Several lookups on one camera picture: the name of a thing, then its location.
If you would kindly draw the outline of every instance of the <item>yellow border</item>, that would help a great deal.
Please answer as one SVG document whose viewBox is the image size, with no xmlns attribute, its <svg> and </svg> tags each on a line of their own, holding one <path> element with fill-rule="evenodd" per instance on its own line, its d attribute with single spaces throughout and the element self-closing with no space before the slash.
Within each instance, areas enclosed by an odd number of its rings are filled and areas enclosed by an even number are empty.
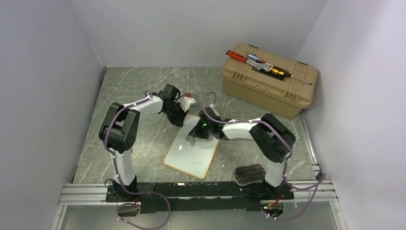
<svg viewBox="0 0 406 230">
<path fill-rule="evenodd" d="M 187 118 L 189 115 L 192 115 L 192 116 L 195 116 L 195 117 L 199 117 L 199 116 L 194 115 L 194 114 L 187 114 L 186 117 L 185 117 L 185 119 L 184 119 L 183 121 L 185 121 L 186 118 Z M 206 176 L 207 176 L 207 172 L 209 171 L 210 165 L 212 165 L 213 157 L 214 157 L 215 152 L 217 151 L 217 147 L 218 147 L 218 144 L 220 143 L 220 140 L 217 140 L 217 145 L 216 145 L 216 147 L 215 147 L 215 149 L 214 149 L 214 151 L 213 151 L 213 155 L 212 155 L 212 158 L 210 159 L 209 166 L 207 167 L 206 172 L 204 173 L 204 177 L 197 177 L 197 176 L 195 176 L 195 175 L 192 175 L 192 174 L 190 174 L 190 173 L 187 173 L 187 172 L 185 172 L 185 171 L 183 171 L 183 170 L 180 170 L 180 169 L 178 169 L 178 168 L 175 168 L 175 167 L 173 167 L 173 166 L 168 165 L 168 164 L 165 163 L 165 159 L 166 159 L 166 157 L 168 156 L 169 151 L 170 151 L 170 149 L 172 148 L 173 143 L 175 142 L 176 138 L 178 137 L 179 132 L 180 132 L 180 129 L 179 129 L 178 132 L 176 133 L 176 136 L 175 136 L 175 138 L 173 139 L 172 144 L 170 145 L 169 150 L 168 150 L 168 152 L 167 152 L 166 155 L 165 155 L 165 158 L 164 158 L 164 165 L 166 165 L 166 166 L 168 166 L 168 167 L 171 167 L 171 168 L 173 168 L 173 169 L 175 169 L 175 170 L 181 171 L 182 173 L 188 174 L 189 176 L 192 176 L 192 177 L 195 177 L 195 178 L 197 178 L 197 179 L 203 180 L 203 179 L 206 178 Z"/>
</svg>

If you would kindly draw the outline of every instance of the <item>tan plastic case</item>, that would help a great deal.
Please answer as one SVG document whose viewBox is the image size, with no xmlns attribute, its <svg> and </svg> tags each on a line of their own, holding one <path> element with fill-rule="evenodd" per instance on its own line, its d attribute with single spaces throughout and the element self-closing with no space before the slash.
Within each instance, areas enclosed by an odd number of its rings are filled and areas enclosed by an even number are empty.
<svg viewBox="0 0 406 230">
<path fill-rule="evenodd" d="M 285 69 L 313 85 L 294 78 L 278 80 L 255 71 L 252 65 L 230 58 L 221 70 L 224 78 L 223 92 L 289 119 L 293 119 L 312 103 L 318 78 L 316 68 L 243 43 L 238 44 L 233 51 L 244 56 L 246 53 L 255 54 L 269 64 Z"/>
</svg>

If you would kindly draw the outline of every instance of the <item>marble surface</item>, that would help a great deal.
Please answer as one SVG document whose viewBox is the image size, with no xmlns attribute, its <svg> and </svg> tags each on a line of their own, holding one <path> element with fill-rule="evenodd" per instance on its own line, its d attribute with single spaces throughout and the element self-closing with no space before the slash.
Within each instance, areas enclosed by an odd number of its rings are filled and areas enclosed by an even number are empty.
<svg viewBox="0 0 406 230">
<path fill-rule="evenodd" d="M 193 98 L 199 102 L 207 92 L 213 91 L 217 94 L 215 109 L 219 111 L 221 118 L 254 119 L 268 112 L 222 93 L 222 82 L 219 67 L 108 68 L 94 107 L 74 183 L 102 183 L 113 177 L 110 155 L 98 137 L 100 126 L 111 103 L 137 101 L 144 98 L 145 90 L 159 92 L 166 84 L 172 84 L 182 93 L 191 92 Z M 200 110 L 200 106 L 193 107 L 190 113 L 198 114 Z M 293 157 L 289 160 L 288 179 L 314 180 L 300 117 L 293 120 L 276 117 L 297 137 Z M 221 140 L 203 180 L 165 166 L 163 159 L 178 129 L 170 124 L 164 114 L 152 115 L 140 121 L 132 155 L 139 182 L 231 181 L 232 171 L 238 166 L 259 163 L 266 167 L 266 158 L 259 147 L 253 140 L 244 139 Z"/>
</svg>

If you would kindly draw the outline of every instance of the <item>toolbox lid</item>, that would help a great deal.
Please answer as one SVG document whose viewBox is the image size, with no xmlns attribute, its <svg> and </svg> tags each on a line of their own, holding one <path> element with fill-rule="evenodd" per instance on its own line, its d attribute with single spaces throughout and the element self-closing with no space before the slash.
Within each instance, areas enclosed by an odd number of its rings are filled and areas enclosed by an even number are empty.
<svg viewBox="0 0 406 230">
<path fill-rule="evenodd" d="M 302 62 L 285 59 L 243 43 L 238 44 L 233 51 L 244 56 L 247 53 L 257 55 L 269 64 L 285 69 L 292 73 L 293 76 L 308 81 L 313 85 L 295 78 L 278 80 L 257 72 L 250 64 L 232 58 L 222 68 L 224 80 L 248 87 L 297 108 L 307 108 L 311 104 L 318 79 L 316 68 Z"/>
</svg>

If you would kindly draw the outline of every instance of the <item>toolbox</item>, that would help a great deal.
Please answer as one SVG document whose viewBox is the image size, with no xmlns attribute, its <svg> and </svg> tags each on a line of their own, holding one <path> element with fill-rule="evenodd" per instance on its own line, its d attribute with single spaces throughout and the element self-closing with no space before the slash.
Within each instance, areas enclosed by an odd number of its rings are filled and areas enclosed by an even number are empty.
<svg viewBox="0 0 406 230">
<path fill-rule="evenodd" d="M 277 78 L 257 71 L 247 63 L 230 58 L 223 66 L 223 92 L 265 108 L 277 115 L 293 119 L 312 103 L 318 71 L 299 61 L 288 60 L 258 47 L 240 43 L 233 51 L 254 54 L 269 64 L 287 70 L 296 78 Z"/>
</svg>

